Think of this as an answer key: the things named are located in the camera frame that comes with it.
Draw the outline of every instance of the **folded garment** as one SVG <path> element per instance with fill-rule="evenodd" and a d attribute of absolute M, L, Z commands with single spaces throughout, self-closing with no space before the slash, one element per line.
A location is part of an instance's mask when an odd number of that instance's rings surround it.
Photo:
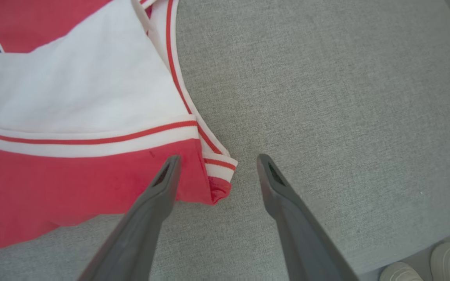
<path fill-rule="evenodd" d="M 126 212 L 171 155 L 178 200 L 228 196 L 237 162 L 184 87 L 177 2 L 153 3 L 0 3 L 0 248 Z"/>

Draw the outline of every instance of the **gray tablecloth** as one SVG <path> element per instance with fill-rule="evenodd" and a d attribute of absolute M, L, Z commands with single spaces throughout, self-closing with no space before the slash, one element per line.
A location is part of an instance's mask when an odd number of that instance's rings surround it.
<path fill-rule="evenodd" d="M 177 203 L 153 277 L 287 277 L 258 153 L 357 272 L 450 235 L 443 0 L 182 0 L 177 47 L 195 105 L 239 166 L 217 206 Z M 73 279 L 118 219 L 3 249 L 0 278 Z"/>

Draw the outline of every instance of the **white fabric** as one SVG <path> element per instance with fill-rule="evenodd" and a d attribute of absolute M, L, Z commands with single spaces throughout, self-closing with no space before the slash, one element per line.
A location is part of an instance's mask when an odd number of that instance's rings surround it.
<path fill-rule="evenodd" d="M 110 2 L 29 54 L 0 54 L 2 129 L 96 133 L 185 114 L 130 0 Z"/>

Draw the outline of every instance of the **clothing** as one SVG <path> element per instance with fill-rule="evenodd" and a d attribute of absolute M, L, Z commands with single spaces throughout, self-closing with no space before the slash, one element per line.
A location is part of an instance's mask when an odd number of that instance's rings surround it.
<path fill-rule="evenodd" d="M 0 248 L 126 212 L 171 155 L 178 200 L 228 196 L 237 162 L 184 88 L 174 28 L 159 41 L 146 3 L 0 6 Z"/>

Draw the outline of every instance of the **red stripe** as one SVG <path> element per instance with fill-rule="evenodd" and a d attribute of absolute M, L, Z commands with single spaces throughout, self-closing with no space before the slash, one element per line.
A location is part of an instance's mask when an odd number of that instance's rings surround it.
<path fill-rule="evenodd" d="M 234 166 L 234 165 L 232 165 L 232 164 L 230 164 L 228 162 L 225 162 L 225 161 L 204 158 L 204 163 L 222 166 L 222 167 L 225 167 L 225 168 L 229 168 L 232 171 L 236 170 L 236 166 Z"/>
<path fill-rule="evenodd" d="M 171 51 L 171 8 L 173 7 L 173 0 L 168 1 L 168 13 L 166 14 L 166 49 L 168 50 L 168 60 L 170 61 L 170 70 L 171 76 L 173 77 L 173 81 L 175 82 L 175 86 L 177 87 L 178 93 L 180 94 L 180 98 L 184 102 L 185 108 L 189 114 L 192 114 L 192 111 L 187 104 L 187 101 L 184 98 L 184 94 L 182 92 L 182 88 L 180 87 L 180 83 L 178 82 L 177 71 L 175 70 L 175 63 L 173 62 L 173 52 Z M 216 154 L 223 154 L 218 147 L 216 147 L 211 139 L 204 133 L 200 125 L 198 124 L 199 134 L 202 139 L 206 142 L 206 144 L 211 148 L 211 150 Z"/>
<path fill-rule="evenodd" d="M 182 121 L 171 123 L 148 130 L 143 130 L 138 133 L 132 133 L 130 135 L 122 135 L 120 137 L 107 137 L 105 139 L 21 139 L 19 137 L 5 137 L 3 135 L 0 135 L 0 139 L 7 142 L 20 142 L 22 144 L 108 144 L 111 142 L 124 142 L 130 139 L 144 137 L 152 133 L 159 133 L 165 130 L 187 126 L 197 126 L 197 121 Z"/>

